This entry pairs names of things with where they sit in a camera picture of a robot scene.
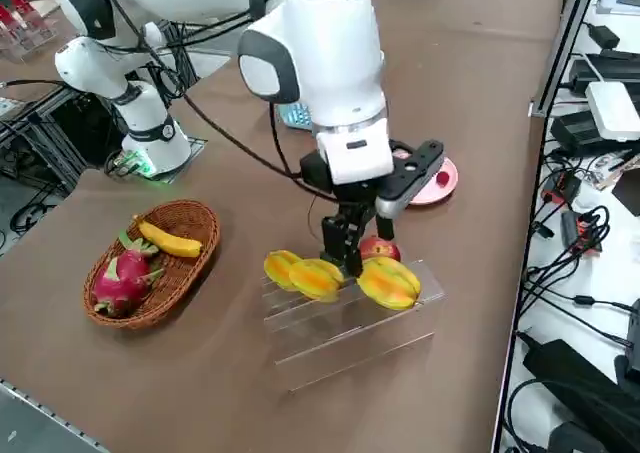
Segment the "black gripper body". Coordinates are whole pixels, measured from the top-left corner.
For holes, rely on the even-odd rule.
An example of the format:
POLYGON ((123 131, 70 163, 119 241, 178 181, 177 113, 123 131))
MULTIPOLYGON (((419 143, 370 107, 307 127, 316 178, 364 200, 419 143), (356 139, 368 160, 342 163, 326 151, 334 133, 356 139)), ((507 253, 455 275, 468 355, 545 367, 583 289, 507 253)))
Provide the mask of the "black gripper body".
POLYGON ((367 212, 374 206, 380 185, 385 177, 337 185, 333 182, 328 164, 318 152, 312 152, 300 160, 302 185, 319 198, 335 206, 334 216, 367 212))

